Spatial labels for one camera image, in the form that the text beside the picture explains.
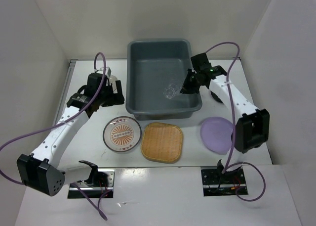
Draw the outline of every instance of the sunburst pattern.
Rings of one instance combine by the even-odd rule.
[[[133,140],[133,129],[125,124],[115,126],[111,131],[111,141],[118,146],[124,146]]]

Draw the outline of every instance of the plate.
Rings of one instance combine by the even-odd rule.
[[[135,147],[142,135],[136,120],[127,116],[116,117],[103,130],[105,145],[115,152],[126,152]]]

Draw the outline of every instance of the white table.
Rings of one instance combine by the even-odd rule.
[[[221,65],[228,69],[231,60],[211,60],[212,65]],[[103,66],[103,62],[97,62],[98,67]],[[122,83],[123,94],[126,94],[126,60],[109,60],[107,66],[110,66],[112,74],[115,75]],[[86,84],[88,75],[93,72],[93,61],[77,61],[71,71],[67,81],[64,101],[61,103],[61,110],[65,107],[65,101],[70,98],[77,90]],[[249,101],[252,101],[249,87],[238,60],[232,71],[231,80],[235,86],[245,95]],[[95,112],[90,120],[79,130],[73,141],[64,153],[60,167],[74,166],[78,160],[87,160],[97,164],[99,167],[188,167],[188,166],[215,166],[221,155],[215,154],[208,150],[202,143],[200,137],[200,126],[204,119],[212,116],[224,117],[232,120],[231,113],[224,105],[217,103],[210,97],[209,90],[206,87],[200,89],[203,101],[202,109],[195,112],[188,119],[160,120],[159,122],[177,125],[181,128],[184,141],[182,155],[178,162],[174,164],[164,164],[152,162],[145,159],[138,146],[126,153],[116,153],[108,149],[102,139],[105,125],[113,118],[118,116],[130,116],[125,105],[100,108]],[[145,127],[154,121],[139,121],[142,131]],[[245,154],[244,159],[256,165],[271,164],[270,155],[266,144],[257,149],[252,149]]]
[[[300,226],[281,167],[258,167],[267,190],[256,202],[203,197],[199,167],[117,169],[114,197],[101,202],[107,222],[86,199],[67,199],[66,186],[54,197],[27,188],[15,226]],[[244,197],[258,196],[258,173],[245,166],[244,174]]]

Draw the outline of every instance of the gray plastic bin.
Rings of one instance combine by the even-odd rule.
[[[170,85],[181,88],[192,68],[186,40],[144,40],[128,45],[126,109],[137,120],[189,118],[202,107],[200,94],[168,99]]]

